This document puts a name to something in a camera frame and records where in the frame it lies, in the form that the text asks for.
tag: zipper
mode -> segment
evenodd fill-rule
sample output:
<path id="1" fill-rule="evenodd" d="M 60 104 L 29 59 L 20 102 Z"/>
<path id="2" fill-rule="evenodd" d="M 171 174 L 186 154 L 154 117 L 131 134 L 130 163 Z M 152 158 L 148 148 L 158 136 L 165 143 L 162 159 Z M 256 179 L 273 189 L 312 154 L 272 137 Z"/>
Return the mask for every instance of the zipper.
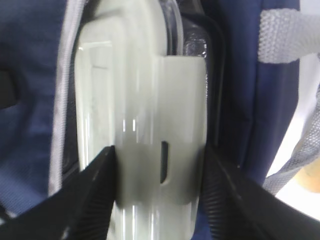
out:
<path id="1" fill-rule="evenodd" d="M 49 196 L 62 187 L 63 152 L 67 119 L 69 74 L 72 52 L 82 13 L 88 0 L 68 0 L 58 49 L 53 129 L 49 167 Z"/>

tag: white plastic container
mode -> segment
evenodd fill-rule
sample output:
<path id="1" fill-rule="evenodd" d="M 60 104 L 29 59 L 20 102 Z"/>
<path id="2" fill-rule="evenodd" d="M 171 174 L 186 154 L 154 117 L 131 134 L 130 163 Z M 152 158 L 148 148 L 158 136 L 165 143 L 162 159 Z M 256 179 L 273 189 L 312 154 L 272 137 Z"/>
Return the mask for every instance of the white plastic container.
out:
<path id="1" fill-rule="evenodd" d="M 206 142 L 206 65 L 166 56 L 158 0 L 102 0 L 75 56 L 80 167 L 115 145 L 110 240 L 189 240 Z"/>

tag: gray mesh strap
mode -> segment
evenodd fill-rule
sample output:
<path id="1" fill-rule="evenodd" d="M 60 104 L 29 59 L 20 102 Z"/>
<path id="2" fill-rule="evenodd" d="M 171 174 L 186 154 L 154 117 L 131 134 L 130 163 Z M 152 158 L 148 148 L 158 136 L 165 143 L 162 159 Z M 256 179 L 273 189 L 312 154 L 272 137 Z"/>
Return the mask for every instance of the gray mesh strap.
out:
<path id="1" fill-rule="evenodd" d="M 292 179 L 304 166 L 320 156 L 320 88 L 316 94 L 316 107 L 311 125 L 300 141 L 300 147 L 290 160 L 275 174 L 266 178 L 263 187 L 272 194 L 277 192 Z"/>

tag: blue fabric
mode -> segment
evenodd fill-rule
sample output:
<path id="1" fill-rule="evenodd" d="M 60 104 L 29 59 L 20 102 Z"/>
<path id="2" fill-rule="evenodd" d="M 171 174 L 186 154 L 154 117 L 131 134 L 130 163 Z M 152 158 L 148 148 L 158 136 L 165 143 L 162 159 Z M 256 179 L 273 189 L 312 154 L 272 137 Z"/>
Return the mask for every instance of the blue fabric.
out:
<path id="1" fill-rule="evenodd" d="M 0 68 L 18 88 L 0 110 L 0 202 L 20 214 L 48 195 L 58 46 L 66 0 L 0 1 Z"/>
<path id="2" fill-rule="evenodd" d="M 299 61 L 258 62 L 263 9 L 300 8 L 299 0 L 202 0 L 226 39 L 219 150 L 262 184 L 298 103 Z M 211 240 L 203 209 L 192 240 Z"/>

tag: backpack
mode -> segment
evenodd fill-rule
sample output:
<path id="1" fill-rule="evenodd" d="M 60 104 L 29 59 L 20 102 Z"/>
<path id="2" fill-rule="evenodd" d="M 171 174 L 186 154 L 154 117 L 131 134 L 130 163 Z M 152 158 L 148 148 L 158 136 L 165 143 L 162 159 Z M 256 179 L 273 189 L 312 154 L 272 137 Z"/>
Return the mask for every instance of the backpack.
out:
<path id="1" fill-rule="evenodd" d="M 112 166 L 108 170 L 112 178 L 110 195 L 103 212 L 107 218 L 102 220 L 103 227 L 95 228 L 101 233 L 99 238 L 91 233 L 86 237 L 106 237 L 117 188 L 117 178 L 112 175 L 118 171 L 114 149 L 104 150 L 109 157 L 99 164 L 96 160 L 101 157 L 92 162 L 91 173 L 86 168 L 79 174 L 79 169 L 115 143 L 79 141 L 83 139 L 80 133 L 84 133 L 81 126 L 86 123 L 79 120 L 76 78 L 81 68 L 75 62 L 81 34 L 94 16 L 94 9 L 104 2 L 0 3 L 0 203 L 1 219 L 7 222 L 0 227 L 0 234 L 5 239 L 15 239 L 10 229 L 22 226 L 25 232 L 21 234 L 31 234 L 32 239 L 32 229 L 52 206 L 61 206 L 56 220 L 68 211 L 74 213 L 60 222 L 52 239 L 81 239 L 88 234 L 81 226 L 97 226 L 93 218 L 85 218 L 85 213 L 93 209 L 95 193 L 106 187 L 99 184 L 104 174 L 100 171 L 98 178 L 93 174 L 103 161 Z M 117 9 L 122 2 L 110 4 Z M 319 156 L 319 44 L 314 34 L 319 3 L 180 0 L 177 4 L 184 39 L 179 38 L 180 25 L 173 24 L 174 15 L 168 15 L 170 44 L 165 54 L 204 58 L 207 79 L 206 149 L 199 207 L 193 206 L 197 217 L 192 239 L 313 239 L 318 234 L 318 223 L 278 202 L 259 185 L 275 195 L 299 169 Z M 201 111 L 194 109 L 199 117 Z M 84 149 L 92 146 L 84 161 Z M 161 146 L 168 152 L 165 142 Z M 168 168 L 166 164 L 162 165 L 164 169 Z M 79 183 L 88 183 L 82 193 L 74 191 L 81 186 Z M 185 184 L 194 183 L 200 185 L 196 177 Z M 66 196 L 70 191 L 74 196 Z M 69 199 L 69 205 L 62 208 L 59 198 Z M 253 202 L 255 198 L 266 206 L 264 210 Z M 272 209 L 283 214 L 270 214 L 268 210 Z M 309 231 L 302 227 L 286 231 L 280 224 L 282 220 L 287 221 L 288 228 L 303 222 Z M 50 224 L 53 220 L 43 222 L 39 239 L 50 235 Z"/>

